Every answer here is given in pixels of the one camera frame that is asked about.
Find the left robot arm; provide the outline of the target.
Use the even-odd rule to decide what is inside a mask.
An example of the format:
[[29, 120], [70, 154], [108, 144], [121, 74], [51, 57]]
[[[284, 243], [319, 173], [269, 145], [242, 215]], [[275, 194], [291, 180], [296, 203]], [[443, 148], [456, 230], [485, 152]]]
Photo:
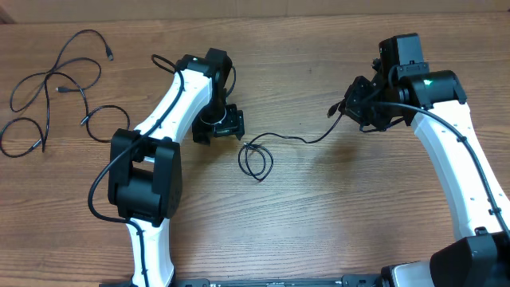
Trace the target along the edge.
[[135, 270], [126, 286], [170, 286], [170, 220], [182, 194], [181, 143], [187, 132], [197, 144], [245, 134], [242, 110], [227, 101], [235, 71], [227, 52], [211, 48], [204, 57], [185, 55], [166, 69], [174, 74], [155, 110], [133, 130], [111, 139], [108, 200], [127, 226]]

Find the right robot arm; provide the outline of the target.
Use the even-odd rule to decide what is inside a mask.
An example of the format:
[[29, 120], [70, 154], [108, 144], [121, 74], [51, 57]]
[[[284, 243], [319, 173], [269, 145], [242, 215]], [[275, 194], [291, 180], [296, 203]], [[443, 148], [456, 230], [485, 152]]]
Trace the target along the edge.
[[465, 90], [451, 70], [430, 71], [416, 33], [379, 43], [373, 79], [356, 77], [337, 108], [361, 132], [412, 127], [433, 164], [454, 243], [427, 261], [382, 268], [379, 286], [507, 286], [509, 199], [474, 130]]

